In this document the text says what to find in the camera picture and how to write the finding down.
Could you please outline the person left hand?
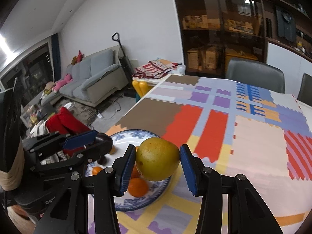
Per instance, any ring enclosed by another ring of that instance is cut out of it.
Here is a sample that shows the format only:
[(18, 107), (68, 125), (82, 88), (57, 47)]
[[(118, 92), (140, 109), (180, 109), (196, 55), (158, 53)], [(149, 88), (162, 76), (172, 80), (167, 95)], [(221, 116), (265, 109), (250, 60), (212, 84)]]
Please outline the person left hand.
[(18, 205), (8, 207), (7, 213), (15, 222), (32, 223), (36, 225), (35, 220), (30, 218), (29, 215)]

